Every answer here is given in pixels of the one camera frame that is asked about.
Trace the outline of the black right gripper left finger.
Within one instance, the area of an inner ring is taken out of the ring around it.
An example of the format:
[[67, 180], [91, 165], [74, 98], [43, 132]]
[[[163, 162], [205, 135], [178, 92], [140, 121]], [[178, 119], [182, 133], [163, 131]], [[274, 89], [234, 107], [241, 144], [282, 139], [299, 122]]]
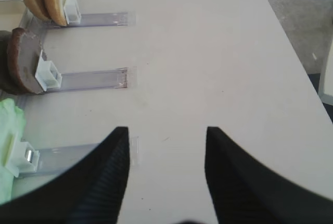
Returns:
[[129, 171], [129, 130], [117, 127], [69, 170], [1, 205], [1, 223], [117, 223]]

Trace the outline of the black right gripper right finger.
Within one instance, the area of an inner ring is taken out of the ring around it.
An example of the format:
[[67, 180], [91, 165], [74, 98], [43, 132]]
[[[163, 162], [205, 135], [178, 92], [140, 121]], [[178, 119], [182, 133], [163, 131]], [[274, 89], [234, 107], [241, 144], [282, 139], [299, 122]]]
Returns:
[[275, 173], [218, 127], [206, 131], [204, 171], [219, 223], [332, 223], [332, 201]]

